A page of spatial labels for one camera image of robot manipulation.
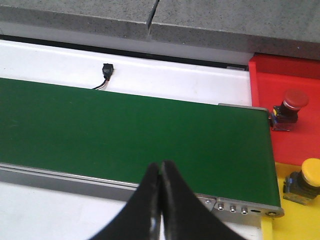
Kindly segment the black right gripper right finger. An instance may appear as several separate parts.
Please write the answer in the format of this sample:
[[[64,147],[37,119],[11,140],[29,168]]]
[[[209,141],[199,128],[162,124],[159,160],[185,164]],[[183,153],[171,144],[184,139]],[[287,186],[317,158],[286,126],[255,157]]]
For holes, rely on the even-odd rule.
[[[243,240],[195,196],[173,161],[161,165],[161,203],[167,240]]]

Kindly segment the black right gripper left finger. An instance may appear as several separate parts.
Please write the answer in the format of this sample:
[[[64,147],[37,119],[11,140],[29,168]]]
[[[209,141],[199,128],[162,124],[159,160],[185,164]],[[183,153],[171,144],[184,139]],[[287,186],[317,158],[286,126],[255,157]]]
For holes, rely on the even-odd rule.
[[[122,210],[96,234],[97,240],[158,240],[161,210],[159,166],[151,163]]]

